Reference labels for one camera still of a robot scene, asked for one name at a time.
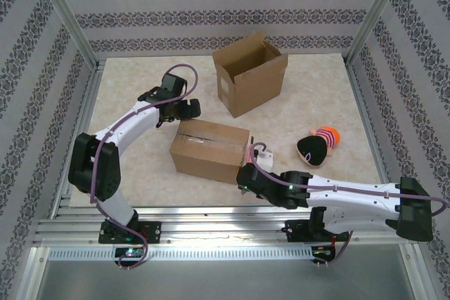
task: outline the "box flap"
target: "box flap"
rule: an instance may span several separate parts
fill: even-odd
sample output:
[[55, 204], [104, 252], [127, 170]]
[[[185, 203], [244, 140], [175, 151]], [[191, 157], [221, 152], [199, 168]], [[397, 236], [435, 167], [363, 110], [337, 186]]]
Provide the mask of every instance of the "box flap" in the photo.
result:
[[282, 54], [252, 70], [236, 75], [234, 77], [234, 83], [237, 86], [236, 90], [239, 89], [239, 86], [251, 85], [267, 77], [277, 75], [279, 71], [284, 71], [287, 66], [288, 54]]
[[250, 131], [189, 119], [180, 122], [171, 154], [240, 166]]
[[212, 53], [214, 64], [228, 65], [264, 46], [264, 33], [258, 32]]

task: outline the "cardboard box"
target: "cardboard box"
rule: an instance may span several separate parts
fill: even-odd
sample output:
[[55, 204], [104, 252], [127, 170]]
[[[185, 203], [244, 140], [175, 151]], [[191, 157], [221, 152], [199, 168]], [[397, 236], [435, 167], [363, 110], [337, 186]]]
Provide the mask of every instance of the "cardboard box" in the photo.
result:
[[236, 185], [249, 136], [246, 129], [187, 119], [179, 124], [170, 155], [178, 172]]
[[278, 96], [288, 66], [288, 54], [264, 40], [260, 32], [212, 54], [219, 99], [233, 117]]

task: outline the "closed cardboard box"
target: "closed cardboard box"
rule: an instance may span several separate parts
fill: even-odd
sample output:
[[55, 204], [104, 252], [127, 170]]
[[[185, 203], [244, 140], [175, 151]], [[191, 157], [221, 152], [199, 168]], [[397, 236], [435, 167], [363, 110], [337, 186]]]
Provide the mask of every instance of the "closed cardboard box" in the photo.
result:
[[212, 54], [219, 99], [233, 117], [280, 95], [288, 54], [264, 40], [260, 32]]
[[178, 172], [237, 184], [249, 136], [246, 129], [187, 119], [179, 124], [170, 155]]

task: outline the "small white object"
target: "small white object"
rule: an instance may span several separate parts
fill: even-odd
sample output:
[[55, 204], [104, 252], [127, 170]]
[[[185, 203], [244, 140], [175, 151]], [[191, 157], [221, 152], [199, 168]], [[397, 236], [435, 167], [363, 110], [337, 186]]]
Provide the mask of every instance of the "small white object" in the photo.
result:
[[259, 150], [258, 156], [256, 157], [256, 163], [264, 171], [271, 172], [272, 166], [274, 165], [274, 154], [269, 149]]

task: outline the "floor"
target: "floor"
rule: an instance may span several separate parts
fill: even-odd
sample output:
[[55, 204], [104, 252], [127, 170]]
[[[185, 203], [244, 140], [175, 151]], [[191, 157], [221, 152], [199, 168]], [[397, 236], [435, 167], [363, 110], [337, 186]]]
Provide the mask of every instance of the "floor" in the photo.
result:
[[[238, 118], [217, 97], [211, 56], [110, 58], [88, 132], [113, 123], [177, 63], [191, 64], [200, 75], [191, 95], [200, 100], [200, 119], [249, 129], [255, 141], [274, 152], [277, 174], [298, 170], [341, 181], [380, 182], [340, 54], [289, 56], [280, 96]], [[175, 73], [193, 83], [188, 70]], [[338, 129], [341, 141], [322, 167], [312, 169], [300, 160], [295, 144], [310, 128], [322, 125]], [[120, 158], [120, 189], [133, 207], [266, 204], [253, 194], [241, 195], [235, 185], [177, 173], [169, 154], [177, 128], [174, 122], [145, 132]], [[89, 198], [73, 189], [70, 206], [89, 206]]]

